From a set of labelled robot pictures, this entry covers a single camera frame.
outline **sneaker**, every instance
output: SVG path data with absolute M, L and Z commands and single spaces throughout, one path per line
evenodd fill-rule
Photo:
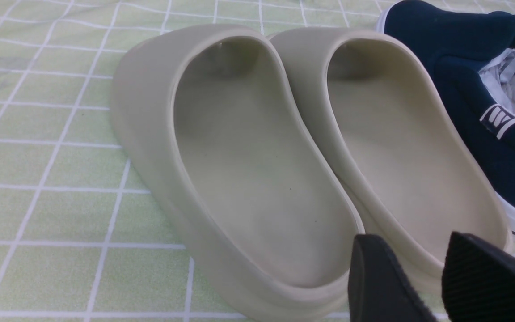
M 376 28 L 423 63 L 515 236 L 515 14 L 454 13 L 404 0 Z

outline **table surface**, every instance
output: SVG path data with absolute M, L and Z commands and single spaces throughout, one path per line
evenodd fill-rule
M 372 29 L 393 3 L 0 0 L 0 322 L 246 321 L 196 270 L 114 138 L 114 69 L 143 39 L 190 25 Z M 515 13 L 515 0 L 431 3 Z M 439 297 L 422 297 L 446 318 Z M 325 321 L 348 320 L 344 307 Z

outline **sneaker logo patch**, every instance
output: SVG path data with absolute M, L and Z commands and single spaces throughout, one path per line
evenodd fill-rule
M 515 115 L 501 105 L 494 104 L 484 112 L 480 122 L 499 140 L 515 124 Z

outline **beige slide sandal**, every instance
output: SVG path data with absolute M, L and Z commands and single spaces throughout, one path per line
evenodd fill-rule
M 197 269 L 263 322 L 307 322 L 347 300 L 359 215 L 299 116 L 261 34 L 198 25 L 122 58 L 114 132 Z
M 299 112 L 359 210 L 417 290 L 440 294 L 453 231 L 511 251 L 501 204 L 424 67 L 374 31 L 284 31 L 278 51 Z

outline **slide sandal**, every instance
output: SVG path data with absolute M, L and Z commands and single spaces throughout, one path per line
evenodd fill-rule
M 284 31 L 270 42 L 367 233 L 387 241 L 415 289 L 441 293 L 452 231 L 511 251 L 502 205 L 405 45 L 376 31 L 327 27 Z
M 233 308 L 306 322 L 347 301 L 359 215 L 261 34 L 198 25 L 128 51 L 114 132 L 196 269 Z
M 349 275 L 351 322 L 437 322 L 410 285 L 393 250 L 377 235 L 357 235 Z
M 453 322 L 515 321 L 515 257 L 474 235 L 453 233 L 442 301 Z

